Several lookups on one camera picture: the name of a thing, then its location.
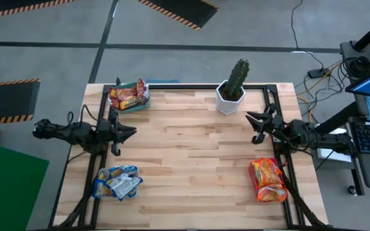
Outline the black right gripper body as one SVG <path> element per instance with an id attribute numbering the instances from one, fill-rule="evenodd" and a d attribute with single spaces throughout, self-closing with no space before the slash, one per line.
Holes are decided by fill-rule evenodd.
<path id="1" fill-rule="evenodd" d="M 265 107 L 262 113 L 267 113 L 267 120 L 263 121 L 263 131 L 257 132 L 257 135 L 252 138 L 253 144 L 262 143 L 265 138 L 265 133 L 275 135 L 276 132 L 281 132 L 284 129 L 284 125 L 286 125 L 286 123 L 281 116 L 274 115 L 276 109 L 277 106 L 275 103 L 271 103 L 270 105 Z"/>

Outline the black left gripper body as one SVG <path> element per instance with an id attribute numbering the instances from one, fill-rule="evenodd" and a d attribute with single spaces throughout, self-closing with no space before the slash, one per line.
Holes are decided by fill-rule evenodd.
<path id="1" fill-rule="evenodd" d="M 111 153 L 120 156 L 118 148 L 119 138 L 117 129 L 118 113 L 114 110 L 109 112 L 108 119 L 99 119 L 91 141 L 91 149 L 97 153 L 102 150 L 102 145 L 111 142 Z"/>

